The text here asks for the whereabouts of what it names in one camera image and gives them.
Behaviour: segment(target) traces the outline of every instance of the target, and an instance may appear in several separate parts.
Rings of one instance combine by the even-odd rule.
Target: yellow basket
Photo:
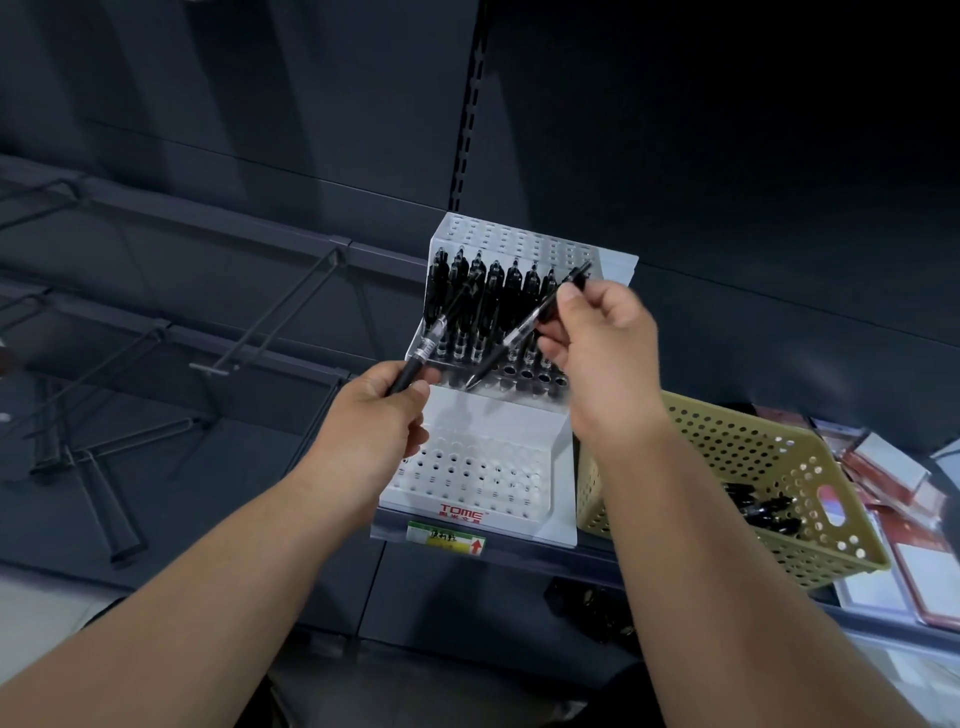
[[[890,568],[853,486],[814,432],[670,392],[663,393],[663,401],[677,429],[721,481],[749,483],[758,499],[794,499],[788,513],[803,522],[796,537],[754,531],[801,587],[814,589],[862,571]],[[843,507],[841,525],[830,523],[817,498],[823,486],[832,489]],[[585,448],[580,450],[577,478],[577,526],[610,538],[600,475]]]

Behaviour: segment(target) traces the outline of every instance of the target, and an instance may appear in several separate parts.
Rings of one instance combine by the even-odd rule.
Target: hand
[[[423,406],[440,372],[424,368],[405,391],[385,397],[403,365],[380,362],[347,384],[330,405],[310,450],[288,475],[322,494],[322,507],[339,509],[351,525],[372,518],[400,460],[430,437],[422,427]]]
[[[660,395],[657,324],[626,286],[589,280],[557,291],[559,321],[539,326],[540,350],[570,380],[570,423],[597,457],[622,456],[669,422]]]

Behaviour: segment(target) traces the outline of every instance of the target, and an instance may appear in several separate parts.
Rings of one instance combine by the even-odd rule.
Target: price tag
[[[414,544],[445,548],[448,551],[457,551],[469,556],[479,556],[483,553],[483,547],[487,539],[462,531],[451,531],[446,528],[437,528],[425,523],[410,521],[407,523],[407,541]]]

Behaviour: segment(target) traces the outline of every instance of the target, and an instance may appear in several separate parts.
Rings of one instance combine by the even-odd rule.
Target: basket handle hole
[[[843,510],[843,504],[837,497],[836,491],[828,485],[822,485],[817,488],[817,499],[824,506],[824,514],[830,525],[843,525],[847,522],[847,514]]]

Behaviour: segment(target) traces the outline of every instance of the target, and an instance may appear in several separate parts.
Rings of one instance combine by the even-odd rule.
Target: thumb
[[[603,313],[591,306],[583,292],[573,283],[564,283],[557,290],[557,310],[571,342],[588,328],[604,323]]]
[[[404,423],[408,425],[423,411],[429,398],[430,385],[423,379],[417,379],[402,392],[390,395],[384,401],[397,410],[403,416]]]

